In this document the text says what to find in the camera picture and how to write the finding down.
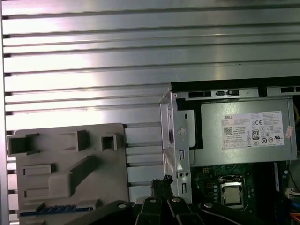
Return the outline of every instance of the sticker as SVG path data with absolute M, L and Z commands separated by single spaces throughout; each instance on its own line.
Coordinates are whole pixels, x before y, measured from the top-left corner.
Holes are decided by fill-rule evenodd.
M 293 130 L 294 130 L 294 127 L 288 126 L 286 133 L 285 133 L 285 138 L 290 139 L 293 134 Z
M 281 111 L 225 115 L 223 149 L 284 145 Z
M 278 165 L 277 163 L 274 163 L 274 175 L 275 175 L 275 189 L 279 192 L 279 174 L 278 174 Z

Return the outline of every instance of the barcode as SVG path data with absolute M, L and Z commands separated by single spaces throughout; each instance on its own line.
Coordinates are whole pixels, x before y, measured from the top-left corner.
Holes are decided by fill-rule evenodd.
M 232 127 L 225 127 L 224 128 L 224 135 L 225 136 L 233 135 L 233 128 Z

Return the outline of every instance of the white connector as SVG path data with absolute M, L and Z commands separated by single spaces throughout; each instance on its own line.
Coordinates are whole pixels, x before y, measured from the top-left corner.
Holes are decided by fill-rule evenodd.
M 287 189 L 285 190 L 285 195 L 286 195 L 286 197 L 289 198 L 289 199 L 294 198 L 294 196 L 291 195 L 291 191 L 294 191 L 294 188 L 287 188 Z

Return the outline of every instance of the black cable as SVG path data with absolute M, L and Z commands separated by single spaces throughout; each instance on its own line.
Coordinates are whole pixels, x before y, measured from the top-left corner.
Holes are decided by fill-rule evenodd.
M 288 169 L 288 172 L 289 172 L 289 174 L 290 174 L 290 176 L 291 176 L 291 179 L 292 179 L 292 182 L 293 182 L 295 188 L 297 189 L 298 192 L 300 192 L 300 190 L 299 190 L 298 186 L 296 185 L 296 182 L 295 182 L 295 180 L 294 180 L 294 178 L 293 178 L 293 175 L 292 175 L 292 173 L 291 173 L 291 170 L 290 170 L 290 164 L 287 166 L 287 169 Z

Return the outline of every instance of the cpu socket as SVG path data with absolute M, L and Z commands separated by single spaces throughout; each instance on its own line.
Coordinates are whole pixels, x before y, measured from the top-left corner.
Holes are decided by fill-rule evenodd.
M 240 175 L 219 177 L 221 203 L 233 209 L 244 208 L 244 183 Z

